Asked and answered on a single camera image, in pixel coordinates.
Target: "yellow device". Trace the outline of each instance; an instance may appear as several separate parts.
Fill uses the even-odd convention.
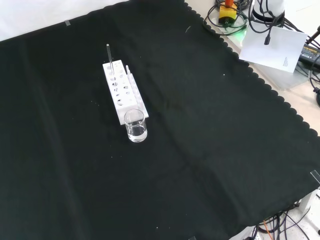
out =
[[[234,4],[233,0],[226,0],[225,5],[226,6],[220,6],[218,22],[221,25],[230,26],[236,21],[237,11],[235,9],[237,9],[237,5]]]

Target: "white wall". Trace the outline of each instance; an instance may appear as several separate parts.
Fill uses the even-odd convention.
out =
[[[0,0],[0,41],[127,0]]]

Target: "white test tube rack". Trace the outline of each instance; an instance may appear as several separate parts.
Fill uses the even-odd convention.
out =
[[[103,69],[120,125],[125,124],[125,114],[131,109],[142,111],[144,117],[148,118],[146,106],[129,67],[126,66],[126,74],[121,60],[113,61],[112,64],[114,73],[110,63],[103,64]]]

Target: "black cloth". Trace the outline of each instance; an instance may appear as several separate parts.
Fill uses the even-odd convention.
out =
[[[70,23],[0,43],[1,239],[227,240],[318,186],[317,133],[182,1]],[[150,115],[142,143],[106,44]]]

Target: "orange wire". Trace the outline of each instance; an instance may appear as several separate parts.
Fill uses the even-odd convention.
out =
[[[271,234],[270,234],[270,232],[269,232],[269,230],[268,230],[268,227],[267,227],[267,224],[266,224],[266,221],[265,221],[265,220],[263,220],[263,224],[264,224],[264,226],[265,226],[266,232],[269,234],[269,237],[271,238],[271,240],[273,240],[273,239],[272,239],[272,236],[271,236]]]

